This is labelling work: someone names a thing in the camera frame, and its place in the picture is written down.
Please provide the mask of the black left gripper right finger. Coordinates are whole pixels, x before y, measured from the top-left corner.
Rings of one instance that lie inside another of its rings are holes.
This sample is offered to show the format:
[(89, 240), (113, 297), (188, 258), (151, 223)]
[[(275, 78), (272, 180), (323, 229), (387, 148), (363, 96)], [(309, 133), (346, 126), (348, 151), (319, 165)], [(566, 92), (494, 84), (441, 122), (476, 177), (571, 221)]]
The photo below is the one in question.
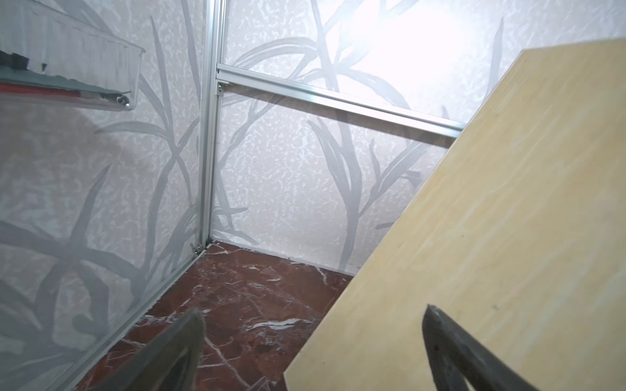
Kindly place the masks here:
[(427, 306), (422, 335), (438, 390), (535, 389), (437, 306)]

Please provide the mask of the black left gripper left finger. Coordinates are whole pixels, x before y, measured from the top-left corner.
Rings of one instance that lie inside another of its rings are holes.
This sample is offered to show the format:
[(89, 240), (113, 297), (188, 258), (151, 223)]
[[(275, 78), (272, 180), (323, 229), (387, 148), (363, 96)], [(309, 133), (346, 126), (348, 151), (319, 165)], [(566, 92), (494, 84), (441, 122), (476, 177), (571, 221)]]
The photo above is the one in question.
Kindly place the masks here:
[(177, 319), (96, 390), (194, 390), (205, 322), (194, 308)]

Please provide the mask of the light plywood board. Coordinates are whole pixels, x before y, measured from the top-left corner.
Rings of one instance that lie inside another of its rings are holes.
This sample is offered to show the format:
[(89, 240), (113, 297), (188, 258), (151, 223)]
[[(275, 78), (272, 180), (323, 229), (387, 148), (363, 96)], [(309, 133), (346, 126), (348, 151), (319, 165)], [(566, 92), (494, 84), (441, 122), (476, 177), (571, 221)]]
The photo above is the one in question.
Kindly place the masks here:
[(624, 389), (624, 39), (520, 53), (289, 365), (288, 389), (434, 389), (429, 306), (537, 389)]

